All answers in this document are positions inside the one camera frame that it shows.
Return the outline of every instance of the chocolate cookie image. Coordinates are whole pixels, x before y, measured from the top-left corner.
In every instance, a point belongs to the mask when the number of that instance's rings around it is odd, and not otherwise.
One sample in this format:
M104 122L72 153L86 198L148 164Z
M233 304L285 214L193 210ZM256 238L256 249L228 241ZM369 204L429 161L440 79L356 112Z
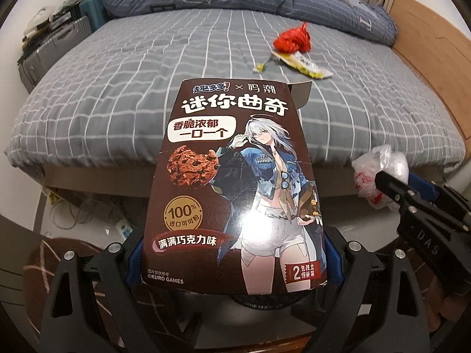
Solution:
M218 164L214 150L197 154L183 145L170 156L167 171L172 183L178 186L204 186L215 177Z

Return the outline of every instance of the wooden headboard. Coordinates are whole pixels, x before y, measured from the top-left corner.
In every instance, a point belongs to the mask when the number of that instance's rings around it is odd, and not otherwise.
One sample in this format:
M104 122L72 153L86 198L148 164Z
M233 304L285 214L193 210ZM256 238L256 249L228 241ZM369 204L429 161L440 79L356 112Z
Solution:
M471 40L416 0L394 0L393 50L442 99L471 156Z

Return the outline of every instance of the anime character illustration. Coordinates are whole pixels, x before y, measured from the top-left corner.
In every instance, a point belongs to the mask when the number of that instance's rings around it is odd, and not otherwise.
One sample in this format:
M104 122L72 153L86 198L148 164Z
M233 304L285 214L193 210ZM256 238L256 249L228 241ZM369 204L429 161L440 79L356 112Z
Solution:
M271 294L276 254L285 282L285 264L321 260L324 269L326 258L316 184L306 180L288 131L258 116L247 122L245 134L217 150L220 166L210 184L231 202L224 232L234 240L221 245L218 261L240 248L248 294ZM309 213L301 211L305 204ZM286 284L288 292L309 288L310 280Z

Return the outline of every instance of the white plastic bag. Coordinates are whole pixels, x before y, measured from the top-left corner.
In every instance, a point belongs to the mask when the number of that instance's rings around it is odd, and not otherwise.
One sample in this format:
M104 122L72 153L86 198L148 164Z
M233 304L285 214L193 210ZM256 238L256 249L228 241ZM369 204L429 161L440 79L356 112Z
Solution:
M397 203L376 189L374 178L378 172L385 171L407 184L409 166L402 152L392 152L389 144L377 146L352 161L352 167L355 170L355 187L360 198L366 198L368 203L376 209L385 206L393 211L399 209Z

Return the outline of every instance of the metal screw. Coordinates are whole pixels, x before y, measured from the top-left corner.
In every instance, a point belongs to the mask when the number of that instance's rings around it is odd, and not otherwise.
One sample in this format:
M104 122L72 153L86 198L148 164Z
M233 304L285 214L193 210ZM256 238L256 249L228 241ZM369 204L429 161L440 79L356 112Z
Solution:
M121 249L120 243L113 243L108 247L108 251L111 252L112 254L119 252L120 249Z
M397 249L394 253L399 259L404 259L406 257L405 252L401 249Z
M70 260L75 256L74 251L67 251L64 253L64 259Z
M358 243L358 242L350 242L350 243L349 243L349 248L350 248L352 251L358 252L359 250L361 250L361 244Z

